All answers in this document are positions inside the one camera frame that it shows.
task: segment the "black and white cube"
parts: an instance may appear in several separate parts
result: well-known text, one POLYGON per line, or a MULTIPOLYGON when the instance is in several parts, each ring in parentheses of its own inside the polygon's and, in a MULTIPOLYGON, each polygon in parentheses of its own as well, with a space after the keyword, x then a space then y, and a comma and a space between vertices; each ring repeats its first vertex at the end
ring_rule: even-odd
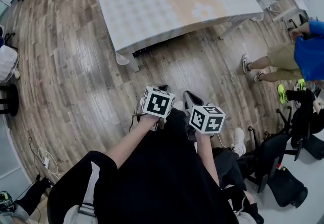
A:
POLYGON ((147 86, 142 102, 143 112, 166 118, 171 112, 175 97, 175 94, 147 86))
POLYGON ((193 106, 189 124, 201 133, 219 133, 225 116, 217 106, 193 106))

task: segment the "person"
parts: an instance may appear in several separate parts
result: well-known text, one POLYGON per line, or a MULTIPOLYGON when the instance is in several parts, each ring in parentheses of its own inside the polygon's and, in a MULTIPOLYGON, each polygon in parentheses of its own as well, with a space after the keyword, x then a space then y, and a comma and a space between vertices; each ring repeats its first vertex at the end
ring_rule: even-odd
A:
POLYGON ((301 103, 300 108, 294 113, 292 119, 292 140, 293 148, 298 146, 300 136, 305 136, 308 133, 319 133, 324 129, 324 109, 319 105, 320 100, 316 98, 315 94, 310 90, 287 90, 282 84, 278 86, 279 99, 282 104, 288 101, 298 101, 301 103))
POLYGON ((17 69, 19 56, 17 52, 5 45, 0 48, 0 83, 7 82, 12 75, 16 79, 20 78, 20 72, 17 69))
POLYGON ((284 43, 269 49, 266 57, 251 62, 247 54, 241 59, 244 74, 253 69, 277 67, 276 72, 263 70, 254 77, 255 82, 278 80, 305 81, 324 79, 324 22, 310 20, 292 31, 296 42, 284 43), (312 34, 313 38, 303 39, 303 34, 312 34))
POLYGON ((247 191, 237 162, 246 152, 244 137, 243 130, 236 128, 232 148, 213 148, 214 163, 220 188, 223 189, 225 197, 231 200, 239 223, 263 224, 264 219, 258 213, 253 195, 247 191))
POLYGON ((67 211, 81 205, 92 163, 100 168, 93 193, 99 224, 238 223, 219 187, 210 137, 196 131, 196 152, 182 107, 182 101, 174 104, 163 129, 149 131, 158 117, 146 114, 106 154, 82 158, 49 194, 49 223, 62 224, 67 211))
POLYGON ((50 187, 51 182, 46 177, 41 181, 37 178, 22 199, 11 203, 12 208, 1 208, 0 224, 26 224, 29 216, 40 203, 42 194, 50 187))

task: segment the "checkered tablecloth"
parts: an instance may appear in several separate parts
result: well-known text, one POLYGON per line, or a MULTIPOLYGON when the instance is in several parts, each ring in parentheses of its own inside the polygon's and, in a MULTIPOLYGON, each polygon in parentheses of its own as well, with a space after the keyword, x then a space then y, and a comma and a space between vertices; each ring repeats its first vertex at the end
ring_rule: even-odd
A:
POLYGON ((256 0, 99 0, 119 54, 201 28, 262 16, 256 0))

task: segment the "yellow sneaker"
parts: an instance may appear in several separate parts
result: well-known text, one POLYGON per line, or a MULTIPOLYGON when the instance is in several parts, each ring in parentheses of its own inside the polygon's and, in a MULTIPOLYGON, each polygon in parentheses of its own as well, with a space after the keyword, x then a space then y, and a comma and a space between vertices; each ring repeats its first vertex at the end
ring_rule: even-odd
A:
POLYGON ((298 87, 301 91, 306 90, 305 80, 303 78, 298 80, 298 87))
POLYGON ((285 104, 287 102, 287 95, 284 86, 282 84, 278 85, 278 94, 279 94, 280 102, 282 104, 285 104))

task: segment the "wooden floor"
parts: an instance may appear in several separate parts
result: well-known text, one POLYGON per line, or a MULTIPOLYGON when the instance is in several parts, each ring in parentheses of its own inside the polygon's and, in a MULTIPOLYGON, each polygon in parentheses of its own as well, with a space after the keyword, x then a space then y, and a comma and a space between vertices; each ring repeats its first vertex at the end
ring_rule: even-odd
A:
MULTIPOLYGON (((273 8, 282 11, 289 5, 283 0, 273 8)), ((241 127, 252 148, 249 125, 259 134, 278 128, 278 83, 252 83, 252 75, 242 75, 240 59, 243 53, 257 59, 269 46, 289 40, 284 25, 272 23, 274 16, 265 13, 264 21, 249 21, 223 41, 217 36, 228 25, 160 43, 138 58, 135 73, 117 65, 97 0, 13 4, 2 25, 16 32, 12 44, 20 56, 20 108, 8 124, 28 174, 37 174, 28 137, 48 150, 65 173, 88 151, 105 152, 127 133, 136 101, 152 83, 167 83, 179 99, 185 90, 208 97, 226 113, 223 144, 229 146, 233 130, 241 127)), ((217 138, 213 143, 219 146, 217 138)))

